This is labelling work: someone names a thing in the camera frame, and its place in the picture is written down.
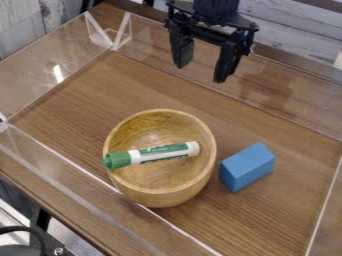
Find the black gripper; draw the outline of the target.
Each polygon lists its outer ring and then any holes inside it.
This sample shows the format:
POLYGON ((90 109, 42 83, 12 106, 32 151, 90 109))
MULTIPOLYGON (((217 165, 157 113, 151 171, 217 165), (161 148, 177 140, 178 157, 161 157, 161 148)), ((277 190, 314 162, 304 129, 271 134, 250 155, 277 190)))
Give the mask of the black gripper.
MULTIPOLYGON (((254 36, 259 31, 259 26, 238 13, 239 0, 167 0, 166 5, 169 16, 173 16, 174 12, 178 11, 197 23, 202 22, 207 26, 234 28, 235 33, 241 33, 238 41, 243 48, 243 54, 251 53, 254 36)), ((170 43, 174 64, 182 69, 194 57, 194 39, 187 30, 175 22, 170 23, 170 43)), ((241 58, 241 47, 235 43, 226 42, 221 47, 215 65, 215 83, 223 83, 227 77, 235 73, 241 58)))

